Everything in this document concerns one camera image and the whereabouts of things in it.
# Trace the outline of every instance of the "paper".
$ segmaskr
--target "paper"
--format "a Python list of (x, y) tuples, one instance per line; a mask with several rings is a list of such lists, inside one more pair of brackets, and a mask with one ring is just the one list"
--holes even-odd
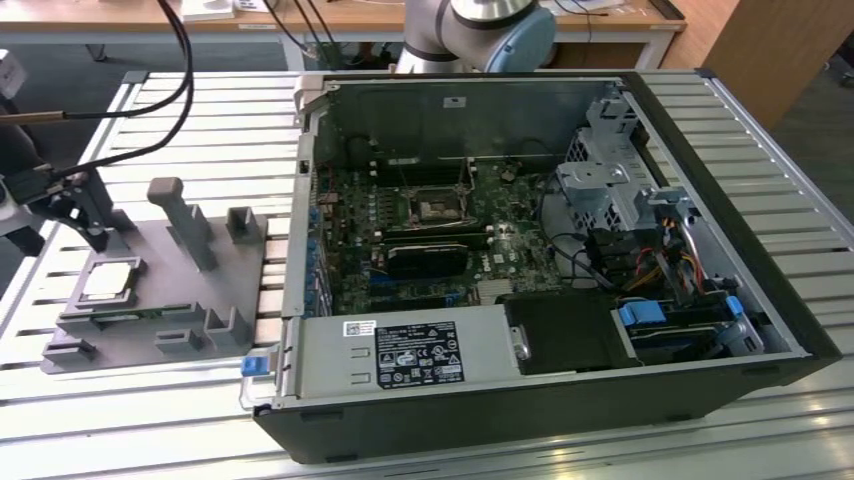
[(9, 50), (0, 50), (0, 97), (7, 100), (15, 94), (27, 80), (27, 71)]
[(552, 13), (554, 13), (556, 16), (572, 15), (572, 13), (568, 13), (568, 11), (564, 8), (556, 5), (556, 2), (558, 1), (561, 2), (561, 6), (566, 8), (566, 10), (578, 14), (585, 14), (586, 13), (585, 9), (588, 9), (589, 12), (593, 12), (594, 10), (620, 7), (621, 5), (626, 4), (626, 0), (576, 0), (576, 1), (545, 0), (545, 1), (541, 1), (540, 4), (544, 7), (546, 7), (549, 10), (552, 10)]
[(182, 0), (185, 22), (235, 18), (233, 0)]

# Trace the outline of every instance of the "white table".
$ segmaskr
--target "white table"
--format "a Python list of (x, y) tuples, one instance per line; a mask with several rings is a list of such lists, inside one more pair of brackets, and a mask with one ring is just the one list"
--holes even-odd
[[(239, 358), (67, 376), (42, 373), (42, 349), (89, 254), (75, 233), (50, 223), (46, 256), (26, 261), (0, 302), (0, 319), (9, 319), (0, 338), (0, 476), (741, 480), (854, 468), (852, 227), (716, 81), (693, 72), (644, 76), (847, 354), (841, 362), (788, 387), (751, 394), (701, 420), (304, 466), (241, 409)], [(138, 220), (163, 215), (145, 197), (150, 178), (167, 173), (183, 177), (186, 198), (209, 217), (242, 205), (270, 216), (257, 335), (257, 344), (270, 345), (281, 327), (297, 77), (241, 72), (197, 78), (198, 104), (171, 146), (105, 168), (102, 175), (118, 206)], [(123, 85), (111, 109), (155, 102), (179, 81), (181, 73), (162, 73), (145, 84)], [(83, 161), (149, 144), (179, 110), (177, 105), (103, 122)], [(666, 159), (653, 154), (678, 183)]]

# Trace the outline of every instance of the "wooden desk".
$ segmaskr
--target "wooden desk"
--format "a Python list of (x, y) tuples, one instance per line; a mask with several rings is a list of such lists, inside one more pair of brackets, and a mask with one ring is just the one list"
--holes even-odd
[[(171, 0), (177, 9), (181, 4)], [(277, 10), (302, 42), (314, 39), (297, 8), (282, 0)], [(316, 0), (340, 42), (401, 42), (404, 6), (356, 0)], [(668, 20), (649, 0), (632, 0), (636, 12), (592, 17), (593, 43), (644, 44), (638, 68), (658, 68), (676, 32), (685, 21)], [(194, 41), (279, 42), (291, 70), (305, 70), (305, 59), (278, 31), (270, 15), (237, 12), (227, 20), (189, 24)], [(588, 19), (558, 17), (558, 43), (586, 43)], [(150, 43), (174, 41), (155, 0), (0, 0), (0, 45), (15, 43)]]
[(775, 127), (854, 29), (854, 0), (672, 0), (692, 27), (665, 68), (712, 69)]

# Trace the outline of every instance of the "sticker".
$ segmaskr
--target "sticker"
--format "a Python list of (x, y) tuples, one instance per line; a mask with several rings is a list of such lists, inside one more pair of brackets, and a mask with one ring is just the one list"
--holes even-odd
[(11, 100), (25, 85), (27, 72), (9, 50), (0, 50), (0, 96)]
[(360, 322), (345, 322), (345, 336), (362, 337), (374, 335), (377, 320), (362, 320)]
[(466, 97), (445, 97), (442, 106), (445, 108), (466, 108)]
[(454, 322), (377, 328), (376, 342), (377, 384), (384, 389), (466, 380)]
[(238, 25), (241, 30), (275, 30), (275, 25), (265, 25), (263, 23), (242, 23)]

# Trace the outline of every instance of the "black cable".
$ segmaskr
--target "black cable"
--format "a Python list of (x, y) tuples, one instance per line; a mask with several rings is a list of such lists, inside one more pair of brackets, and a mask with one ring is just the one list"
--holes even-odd
[(326, 36), (330, 37), (330, 43), (333, 44), (333, 47), (336, 47), (336, 53), (338, 54), (338, 58), (336, 59), (337, 60), (336, 65), (330, 65), (330, 68), (334, 70), (336, 68), (340, 67), (342, 59), (345, 58), (345, 51), (342, 50), (341, 45), (336, 41), (336, 38), (333, 38), (333, 32), (330, 31), (330, 26), (326, 24), (324, 15), (321, 15), (321, 10), (318, 10), (318, 7), (316, 6), (316, 0), (308, 0), (308, 1), (309, 1), (309, 6), (312, 7), (312, 9), (316, 12), (316, 15), (318, 16), (318, 20), (321, 20), (321, 26), (324, 27)]
[(538, 217), (540, 217), (540, 229), (544, 232), (544, 236), (546, 237), (546, 241), (549, 242), (549, 244), (552, 245), (552, 247), (556, 249), (556, 253), (558, 253), (558, 255), (561, 255), (564, 258), (566, 258), (574, 266), (578, 266), (578, 268), (581, 268), (585, 272), (588, 272), (588, 274), (593, 277), (593, 279), (597, 281), (597, 283), (602, 286), (602, 288), (605, 288), (606, 290), (613, 290), (613, 291), (621, 291), (621, 289), (617, 287), (617, 285), (614, 285), (610, 280), (608, 278), (605, 278), (602, 276), (602, 274), (600, 272), (597, 272), (593, 267), (590, 267), (590, 265), (585, 265), (578, 258), (573, 258), (573, 255), (570, 255), (569, 253), (566, 253), (566, 251), (554, 243), (554, 239), (558, 237), (562, 237), (565, 235), (572, 235), (572, 234), (558, 234), (554, 237), (549, 236), (549, 232), (546, 232), (546, 222), (544, 220), (544, 210), (545, 210), (545, 206), (546, 206), (546, 193), (549, 192), (549, 185), (552, 184), (552, 182), (554, 180), (557, 180), (558, 178), (558, 173), (553, 173), (549, 176), (549, 180), (546, 180), (546, 185), (544, 185), (544, 193), (540, 196), (540, 208), (538, 208)]
[(304, 21), (306, 22), (306, 27), (309, 27), (309, 31), (312, 32), (312, 36), (316, 39), (316, 43), (318, 44), (318, 48), (321, 49), (321, 55), (324, 56), (324, 61), (330, 66), (330, 70), (336, 71), (336, 65), (330, 61), (330, 56), (326, 53), (326, 48), (324, 48), (324, 42), (321, 41), (321, 37), (318, 36), (318, 32), (316, 31), (316, 27), (312, 24), (312, 20), (309, 19), (309, 15), (306, 14), (306, 9), (304, 8), (304, 4), (299, 3), (299, 0), (294, 0), (294, 5), (297, 5), (297, 9), (299, 10), (299, 14), (304, 17)]
[(181, 23), (181, 20), (178, 20), (178, 24), (175, 24), (173, 22), (173, 20), (170, 19), (170, 15), (167, 13), (167, 11), (173, 12), (173, 15), (175, 15), (175, 11), (173, 10), (173, 7), (170, 6), (169, 2), (166, 0), (158, 0), (158, 4), (161, 5), (161, 9), (163, 10), (163, 13), (167, 16), (167, 19), (170, 20), (170, 26), (173, 27), (173, 31), (175, 32), (175, 36), (178, 38), (179, 41), (179, 45), (182, 45), (182, 52), (185, 54), (185, 78), (182, 80), (182, 84), (178, 87), (178, 90), (175, 90), (175, 92), (173, 92), (173, 94), (165, 98), (163, 100), (161, 100), (158, 103), (149, 105), (145, 108), (139, 108), (135, 110), (126, 110), (126, 111), (121, 111), (121, 112), (81, 112), (81, 113), (66, 113), (65, 114), (65, 118), (67, 120), (99, 120), (99, 119), (106, 119), (106, 118), (130, 118), (130, 117), (138, 117), (141, 115), (146, 115), (147, 113), (153, 113), (157, 112), (158, 110), (161, 110), (163, 107), (166, 107), (167, 105), (171, 105), (173, 102), (175, 102), (175, 100), (178, 100), (178, 97), (182, 96), (182, 94), (185, 93), (185, 91), (187, 90), (187, 85), (191, 81), (191, 77), (193, 75), (189, 75), (187, 71), (189, 71), (189, 57), (187, 57), (187, 52), (185, 50), (183, 44), (182, 44), (182, 37), (181, 37), (181, 33), (179, 33), (179, 29), (183, 30), (185, 26)]
[(556, 0), (556, 5), (558, 5), (558, 8), (561, 8), (561, 10), (564, 10), (570, 15), (584, 15), (585, 18), (588, 19), (588, 45), (585, 46), (585, 53), (582, 54), (582, 67), (584, 67), (588, 64), (588, 51), (590, 50), (590, 45), (593, 44), (593, 21), (590, 20), (590, 17), (608, 17), (609, 14), (590, 13), (590, 10), (588, 10), (588, 7), (585, 7), (581, 3), (578, 3), (578, 0), (570, 0), (570, 1), (576, 4), (576, 6), (578, 6), (578, 8), (581, 8), (585, 11), (585, 13), (576, 12), (569, 8), (566, 8), (561, 4), (561, 0)]
[(158, 3), (161, 4), (161, 7), (163, 8), (163, 13), (167, 16), (167, 19), (170, 20), (170, 25), (173, 26), (177, 36), (178, 36), (178, 40), (182, 46), (182, 50), (185, 52), (185, 55), (187, 57), (187, 75), (190, 78), (190, 81), (187, 83), (187, 98), (185, 99), (185, 108), (182, 109), (182, 113), (178, 117), (178, 120), (175, 121), (175, 125), (173, 125), (173, 128), (170, 129), (170, 131), (167, 132), (166, 136), (161, 139), (161, 141), (153, 145), (150, 145), (149, 147), (141, 148), (138, 150), (134, 150), (131, 152), (126, 152), (122, 153), (119, 155), (114, 155), (113, 157), (107, 157), (107, 158), (102, 158), (101, 160), (95, 160), (93, 162), (85, 163), (82, 165), (77, 165), (71, 168), (67, 168), (65, 170), (61, 170), (58, 172), (55, 172), (54, 177), (55, 178), (63, 178), (63, 177), (69, 177), (70, 175), (74, 175), (77, 173), (81, 172), (87, 172), (87, 171), (93, 171), (99, 167), (103, 167), (106, 165), (111, 165), (117, 162), (121, 162), (123, 160), (129, 160), (131, 158), (137, 158), (141, 157), (143, 155), (147, 155), (158, 150), (161, 150), (163, 147), (166, 147), (170, 142), (173, 141), (173, 139), (175, 138), (175, 136), (178, 135), (178, 132), (181, 131), (182, 127), (185, 126), (185, 123), (187, 122), (187, 117), (190, 116), (190, 110), (193, 109), (193, 101), (194, 101), (194, 95), (195, 95), (195, 90), (197, 90), (197, 84), (195, 84), (195, 69), (194, 69), (194, 60), (193, 60), (193, 46), (190, 44), (190, 36), (187, 35), (187, 30), (185, 29), (185, 25), (182, 24), (181, 19), (178, 18), (178, 15), (175, 14), (175, 10), (173, 10), (173, 7), (170, 6), (170, 4), (166, 2), (166, 0), (158, 0)]
[(270, 15), (273, 16), (273, 19), (275, 20), (277, 24), (279, 25), (279, 28), (282, 29), (282, 32), (291, 39), (291, 41), (294, 42), (294, 45), (297, 45), (299, 50), (304, 52), (304, 55), (313, 58), (312, 53), (309, 52), (309, 47), (306, 47), (306, 45), (301, 43), (299, 40), (297, 40), (297, 37), (294, 36), (289, 28), (285, 26), (285, 23), (282, 23), (282, 19), (279, 18), (277, 11), (270, 6), (270, 0), (263, 0), (263, 2), (265, 2), (265, 6), (267, 7), (267, 11), (270, 12)]

